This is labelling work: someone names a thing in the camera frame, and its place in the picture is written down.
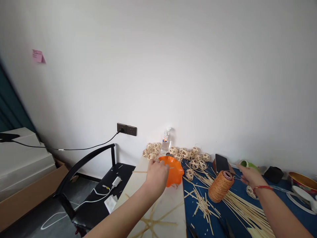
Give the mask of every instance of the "plastic bottle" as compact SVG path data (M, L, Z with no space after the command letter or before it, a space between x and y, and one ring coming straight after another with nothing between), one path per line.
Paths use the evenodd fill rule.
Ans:
M171 135L169 133L170 131L171 131L171 128L167 127L166 131L164 132L163 141L162 141L162 148L161 148L162 154L166 154L169 150L169 146L171 144Z

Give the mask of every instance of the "forearm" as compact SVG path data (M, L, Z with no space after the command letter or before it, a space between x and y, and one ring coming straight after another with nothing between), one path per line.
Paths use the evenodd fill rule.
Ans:
M256 193L277 238L313 237L275 192L261 188Z
M85 238L124 238L157 200L143 184L124 204L95 226Z

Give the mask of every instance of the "black chair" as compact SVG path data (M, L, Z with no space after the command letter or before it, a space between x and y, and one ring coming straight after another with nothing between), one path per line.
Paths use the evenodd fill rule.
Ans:
M65 176L58 189L55 192L54 198L58 198L60 203L62 204L65 212L71 219L72 223L77 228L77 232L80 233L81 237L85 236L87 230L93 229L98 223L100 223L106 216L109 215L109 212L104 204L104 201L110 196L117 196L118 199L122 194L122 190L125 188L128 180L130 179L135 166L117 163L115 162L115 144L107 145L101 147L88 155L82 158L78 163L76 163L68 174ZM112 158L112 168L108 171L108 173L103 177L103 179L98 183L95 187L96 191L101 194L107 194L109 190L102 185L107 185L108 187L112 187L113 181L116 177L120 177L122 181L119 185L114 188L110 194L104 199L94 202L94 203L84 203L81 205L76 211L73 209L72 205L68 201L64 192L67 189L67 184L70 182L70 179L75 175L75 173L88 161L90 161L95 156L99 155L101 152L111 148L111 158ZM91 192L85 201L95 201L102 198L102 196L97 195L95 192Z

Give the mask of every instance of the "wall socket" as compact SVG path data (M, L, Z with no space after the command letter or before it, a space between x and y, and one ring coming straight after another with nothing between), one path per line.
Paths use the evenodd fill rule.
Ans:
M124 134L136 136L137 135L137 128L133 126L128 126L122 123L117 123L117 132L123 129Z

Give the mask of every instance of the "chair backrest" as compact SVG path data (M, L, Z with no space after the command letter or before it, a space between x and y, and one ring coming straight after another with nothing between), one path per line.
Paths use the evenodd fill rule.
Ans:
M59 187L57 188L54 198L58 198L60 203L62 204L63 208L65 209L65 212L70 217L70 219L73 219L75 215L75 211L68 201L67 197L64 194L64 191L66 189L66 185L69 183L70 179L77 173L77 171L84 166L88 161L90 161L92 158L99 155L101 152L104 152L105 150L111 148L111 159L112 159L112 166L115 166L115 144L106 145L104 147L101 147L99 149L94 150L93 152L86 155L84 158L82 158L80 161L78 161L71 170L67 173L63 181L60 183Z

